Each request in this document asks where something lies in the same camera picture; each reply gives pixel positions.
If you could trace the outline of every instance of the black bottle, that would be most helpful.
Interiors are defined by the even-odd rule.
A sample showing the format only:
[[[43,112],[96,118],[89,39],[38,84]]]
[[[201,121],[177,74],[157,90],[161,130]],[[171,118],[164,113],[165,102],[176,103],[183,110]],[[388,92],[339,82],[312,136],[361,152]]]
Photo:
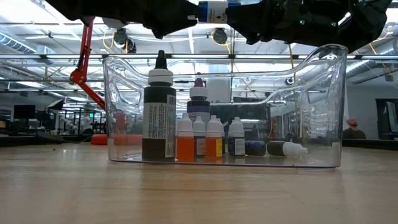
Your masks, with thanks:
[[[175,95],[173,73],[167,70],[163,50],[149,71],[148,87],[144,88],[144,126],[142,159],[174,161],[175,157]]]

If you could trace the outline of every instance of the bottle label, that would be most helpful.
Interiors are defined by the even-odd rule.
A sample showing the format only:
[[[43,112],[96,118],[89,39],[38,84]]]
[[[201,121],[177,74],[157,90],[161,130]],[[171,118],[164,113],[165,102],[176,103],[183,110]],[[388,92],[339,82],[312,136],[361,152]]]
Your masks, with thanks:
[[[216,139],[216,157],[223,156],[223,140]]]
[[[207,4],[207,22],[225,24],[227,22],[225,9],[228,7],[228,2],[208,1]]]
[[[228,152],[233,156],[244,156],[246,153],[244,138],[228,138]]]
[[[206,154],[206,137],[195,137],[195,155],[204,156]]]
[[[165,157],[175,156],[175,96],[167,95],[167,103],[144,103],[142,137],[165,139]]]

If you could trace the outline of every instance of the fluorescent light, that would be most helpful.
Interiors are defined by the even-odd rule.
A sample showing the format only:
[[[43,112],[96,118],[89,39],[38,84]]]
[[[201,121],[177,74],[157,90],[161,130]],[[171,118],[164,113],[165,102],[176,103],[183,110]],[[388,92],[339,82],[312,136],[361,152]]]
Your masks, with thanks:
[[[40,59],[39,55],[0,55],[1,59]]]
[[[106,49],[100,49],[100,51],[105,52],[107,54],[109,54],[109,52]]]
[[[110,56],[116,56],[121,58],[157,58],[156,54],[116,54]]]
[[[48,89],[48,90],[43,90],[43,91],[49,91],[49,92],[61,92],[61,91],[75,91],[75,90],[64,90],[64,89],[56,90],[56,89]]]
[[[398,59],[396,55],[364,55],[361,59]]]
[[[235,58],[246,58],[246,59],[289,59],[290,55],[236,55]]]
[[[52,93],[52,92],[50,92],[50,94],[51,95],[54,95],[54,96],[57,96],[57,97],[61,97],[61,98],[64,98],[65,96],[63,96],[63,95],[61,95],[61,94],[59,94],[59,93]]]
[[[229,58],[228,55],[173,54],[172,58]]]
[[[46,55],[49,59],[78,59],[80,55]],[[102,55],[90,55],[90,59],[102,58]]]
[[[8,91],[40,91],[38,89],[7,89]]]
[[[39,84],[37,82],[17,82],[18,84],[25,85],[25,86],[30,86],[34,88],[42,88],[45,85]]]
[[[69,96],[69,98],[70,98],[71,100],[76,100],[76,101],[89,101],[88,99],[83,98],[83,97]]]

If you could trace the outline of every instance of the plastic container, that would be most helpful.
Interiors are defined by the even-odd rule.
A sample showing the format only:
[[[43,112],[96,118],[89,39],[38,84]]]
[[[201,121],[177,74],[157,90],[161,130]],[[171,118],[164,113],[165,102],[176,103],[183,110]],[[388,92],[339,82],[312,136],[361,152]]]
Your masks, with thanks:
[[[231,156],[244,156],[244,129],[238,117],[232,121],[228,131],[228,153]]]
[[[338,167],[341,160],[347,53],[347,49],[340,45],[325,45],[317,48],[291,70],[234,72],[232,82],[241,85],[233,87],[233,96],[236,96],[236,89],[246,88],[242,83],[242,80],[246,78],[255,82],[256,89],[274,88],[275,90],[267,97],[264,96],[264,92],[256,92],[260,100],[257,100],[251,92],[245,92],[239,97],[245,98],[247,94],[247,97],[251,97],[247,101],[211,103],[211,111],[221,111],[221,113],[217,113],[217,116],[222,121],[230,121],[236,116],[240,117],[244,125],[245,144],[248,141],[263,142],[264,145],[269,141],[292,141],[308,149],[306,156],[289,156],[281,159],[281,157],[268,156],[268,154],[261,156],[265,152],[264,146],[256,143],[258,147],[245,148],[247,156],[239,159],[239,165],[236,163],[236,159],[231,159],[229,154],[225,154],[217,160],[198,157],[193,162],[181,162],[175,159],[164,161],[162,158],[148,161],[142,158],[142,146],[129,141],[126,141],[128,145],[115,144],[115,136],[128,138],[133,134],[142,134],[143,92],[148,85],[148,76],[138,73],[125,60],[108,57],[103,60],[103,63],[109,159],[165,164],[217,164],[312,169]],[[192,76],[194,75],[196,74],[174,75],[173,78],[175,80],[193,80]],[[201,77],[211,80],[219,77],[231,78],[231,74],[201,74]],[[188,86],[189,83],[184,85],[188,88],[193,86],[193,84]],[[184,108],[185,103],[177,101],[177,106],[177,112],[187,110]],[[123,121],[120,119],[120,125],[116,125],[118,113],[125,115]],[[216,138],[222,137],[219,133],[216,135]]]

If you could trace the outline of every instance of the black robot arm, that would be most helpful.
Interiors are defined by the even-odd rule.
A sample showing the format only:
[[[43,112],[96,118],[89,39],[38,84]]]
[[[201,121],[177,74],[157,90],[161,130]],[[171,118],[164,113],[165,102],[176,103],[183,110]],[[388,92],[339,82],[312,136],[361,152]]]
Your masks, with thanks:
[[[313,46],[345,45],[350,52],[377,39],[386,23],[392,0],[262,0],[257,4],[228,7],[228,24],[248,44],[271,39]],[[205,12],[186,0],[47,0],[69,20],[88,17],[137,22],[156,38],[197,24]],[[349,12],[351,17],[338,22]]]

